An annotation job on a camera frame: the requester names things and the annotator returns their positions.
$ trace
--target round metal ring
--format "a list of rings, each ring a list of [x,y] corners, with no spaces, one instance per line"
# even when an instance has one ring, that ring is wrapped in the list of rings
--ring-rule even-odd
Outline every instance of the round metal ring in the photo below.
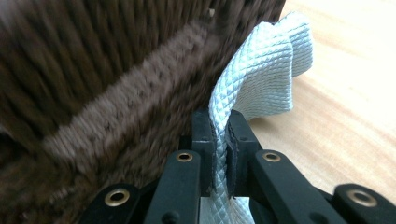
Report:
[[[352,202],[365,207],[375,207],[377,205],[377,201],[373,196],[360,189],[350,189],[346,192],[346,195]]]
[[[129,191],[126,189],[113,189],[105,197],[107,206],[116,207],[126,203],[129,199]]]
[[[262,157],[263,157],[265,160],[267,160],[267,161],[273,161],[273,162],[280,161],[280,156],[278,156],[277,154],[275,154],[275,153],[273,153],[273,152],[264,153],[264,154],[262,155]]]
[[[177,154],[176,159],[178,161],[182,161],[182,162],[191,161],[192,154],[187,153],[187,152],[179,153],[179,154]]]

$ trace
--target folded cloth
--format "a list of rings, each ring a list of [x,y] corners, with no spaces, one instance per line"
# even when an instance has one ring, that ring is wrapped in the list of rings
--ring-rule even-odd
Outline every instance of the folded cloth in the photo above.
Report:
[[[226,189],[225,127],[231,110],[246,119],[292,109],[291,84],[313,62],[308,19],[290,13],[276,24],[257,25],[218,80],[209,103],[217,136],[216,189],[201,200],[201,223],[254,223],[248,198],[229,199]]]

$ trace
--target wooden table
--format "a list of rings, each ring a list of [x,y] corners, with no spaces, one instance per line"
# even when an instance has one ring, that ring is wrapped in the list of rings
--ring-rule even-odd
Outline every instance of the wooden table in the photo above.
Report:
[[[253,132],[320,189],[353,182],[396,203],[396,1],[289,0],[291,11],[311,20],[314,66],[293,80],[294,108]]]

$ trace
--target cloth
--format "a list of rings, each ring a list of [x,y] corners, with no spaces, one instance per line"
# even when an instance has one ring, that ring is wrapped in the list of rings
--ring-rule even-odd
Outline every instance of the cloth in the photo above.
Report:
[[[217,136],[216,189],[201,200],[201,223],[254,223],[248,198],[229,199],[226,189],[225,128],[231,110],[246,119],[292,109],[292,78],[313,62],[308,19],[290,13],[276,24],[257,25],[218,80],[209,103]]]

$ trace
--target light wood tabletop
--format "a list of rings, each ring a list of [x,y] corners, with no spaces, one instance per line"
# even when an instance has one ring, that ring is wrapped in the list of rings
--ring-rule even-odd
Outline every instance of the light wood tabletop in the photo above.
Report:
[[[314,65],[294,108],[250,121],[316,187],[356,183],[396,203],[396,1],[289,0],[311,21]]]

